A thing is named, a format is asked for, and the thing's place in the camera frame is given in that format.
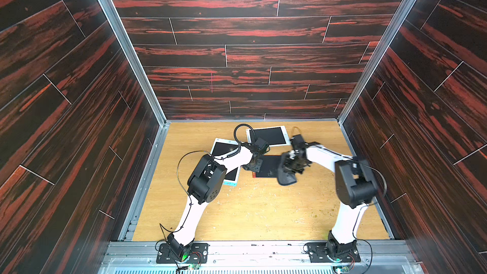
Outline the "red drawing tablet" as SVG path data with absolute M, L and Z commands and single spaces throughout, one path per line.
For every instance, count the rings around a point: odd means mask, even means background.
M 281 156 L 262 156 L 262 164 L 258 172 L 253 172 L 253 178 L 277 178 Z

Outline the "dark grey wiping cloth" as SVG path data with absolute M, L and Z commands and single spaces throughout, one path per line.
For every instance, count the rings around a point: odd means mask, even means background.
M 277 181 L 281 186 L 293 185 L 297 182 L 294 171 L 294 159 L 289 153 L 283 153 L 277 169 Z

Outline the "white teal drawing tablet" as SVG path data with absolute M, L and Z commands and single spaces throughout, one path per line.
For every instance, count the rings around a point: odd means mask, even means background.
M 238 143 L 236 141 L 216 138 L 211 149 L 211 154 L 215 157 L 221 157 L 236 150 L 237 148 Z M 240 170 L 241 168 L 238 167 L 231 171 L 227 171 L 223 184 L 228 186 L 237 186 Z

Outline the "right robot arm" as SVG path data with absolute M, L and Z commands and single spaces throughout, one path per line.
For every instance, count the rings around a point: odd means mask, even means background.
M 295 175 L 311 164 L 319 164 L 334 173 L 340 206 L 336 223 L 328 233 L 326 250 L 331 260 L 342 260 L 355 253 L 361 218 L 378 194 L 374 169 L 366 159 L 346 156 L 322 145 L 305 145 L 281 155 L 278 183 L 295 184 Z

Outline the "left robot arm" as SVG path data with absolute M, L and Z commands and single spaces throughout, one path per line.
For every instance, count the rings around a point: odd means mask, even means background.
M 221 156 L 202 156 L 187 181 L 187 201 L 181 220 L 167 236 L 167 244 L 178 260 L 183 261 L 190 254 L 199 221 L 205 208 L 220 193 L 227 172 L 243 166 L 254 168 L 269 149 L 267 143 L 242 143 Z

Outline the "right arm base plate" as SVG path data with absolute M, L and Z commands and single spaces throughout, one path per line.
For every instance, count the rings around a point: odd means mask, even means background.
M 339 244 L 335 240 L 308 242 L 303 247 L 312 263 L 359 263 L 361 257 L 356 241 Z

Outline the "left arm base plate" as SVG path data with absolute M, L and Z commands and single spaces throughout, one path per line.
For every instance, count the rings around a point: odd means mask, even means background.
M 193 242 L 185 247 L 172 247 L 163 242 L 159 245 L 156 263 L 157 264 L 206 264 L 209 255 L 209 244 Z

